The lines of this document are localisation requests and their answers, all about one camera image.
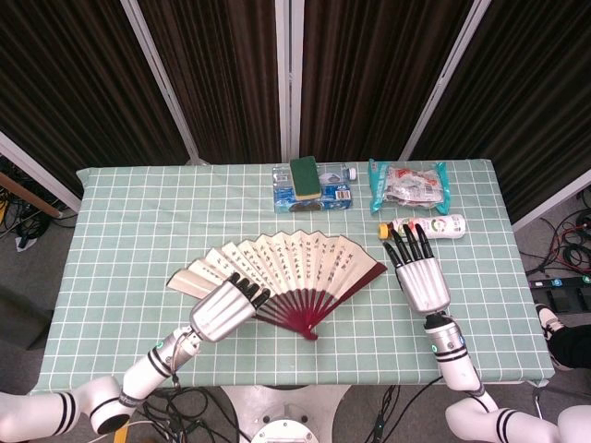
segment shoe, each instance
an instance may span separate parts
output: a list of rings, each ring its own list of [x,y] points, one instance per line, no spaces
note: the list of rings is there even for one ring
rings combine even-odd
[[[550,341],[552,335],[555,334],[558,330],[566,328],[562,324],[562,322],[558,320],[556,314],[554,314],[554,312],[546,305],[537,304],[536,311],[537,318],[539,319],[539,324],[542,327],[542,330],[544,331],[544,338],[546,339],[546,341]],[[550,350],[548,350],[548,352],[550,354],[550,360],[552,361],[554,367],[556,367],[560,371],[570,371],[572,369],[569,366],[561,364],[561,362],[559,362],[556,359],[556,357],[552,354]]]

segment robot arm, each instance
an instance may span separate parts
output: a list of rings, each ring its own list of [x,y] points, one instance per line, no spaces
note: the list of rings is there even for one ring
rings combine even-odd
[[[17,396],[0,393],[0,441],[49,437],[72,429],[81,413],[92,429],[108,434],[120,428],[176,369],[199,353],[202,341],[219,341],[251,318],[269,298],[235,273],[191,310],[189,326],[176,329],[131,366],[123,386],[114,377],[92,380],[69,392]]]
[[[416,226],[420,248],[408,225],[404,225],[404,233],[410,253],[395,231],[392,235],[399,253],[389,243],[383,245],[396,269],[408,304],[426,317],[425,332],[431,340],[431,350],[445,384],[451,390],[469,395],[445,412],[452,432],[463,440],[491,443],[558,443],[557,426],[526,413],[499,409],[487,394],[472,364],[460,327],[445,313],[451,302],[450,291],[425,232],[420,225]]]

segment green checkered tablecloth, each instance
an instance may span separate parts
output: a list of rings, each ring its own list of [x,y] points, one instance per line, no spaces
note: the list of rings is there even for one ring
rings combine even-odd
[[[378,222],[425,210],[369,214],[367,164],[358,163],[349,210],[277,215],[272,165],[88,169],[36,390],[70,389],[124,372],[160,338],[187,324],[196,303],[165,287],[167,279],[214,246],[261,233],[303,229],[344,234],[387,262]],[[428,169],[428,162],[408,162]],[[467,220],[459,240],[434,252],[485,381],[553,374],[513,231],[490,161],[448,162],[451,213]],[[425,383],[439,373],[423,318],[408,308],[392,265],[330,314],[317,341],[249,320],[227,339],[203,343],[182,384],[286,385]]]

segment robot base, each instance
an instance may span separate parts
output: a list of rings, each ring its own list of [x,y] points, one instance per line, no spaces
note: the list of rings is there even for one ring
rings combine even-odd
[[[318,385],[282,390],[224,386],[222,389],[235,407],[240,428],[252,437],[252,443],[331,443],[332,422],[349,387]]]

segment dark curtain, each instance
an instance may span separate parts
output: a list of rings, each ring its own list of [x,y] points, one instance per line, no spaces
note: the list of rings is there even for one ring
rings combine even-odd
[[[0,130],[79,196],[89,166],[188,154],[119,0],[2,2]]]
[[[413,159],[492,159],[512,221],[591,168],[591,2],[499,1]]]
[[[272,0],[140,0],[200,158],[280,162]]]
[[[307,0],[300,154],[398,158],[471,4]]]

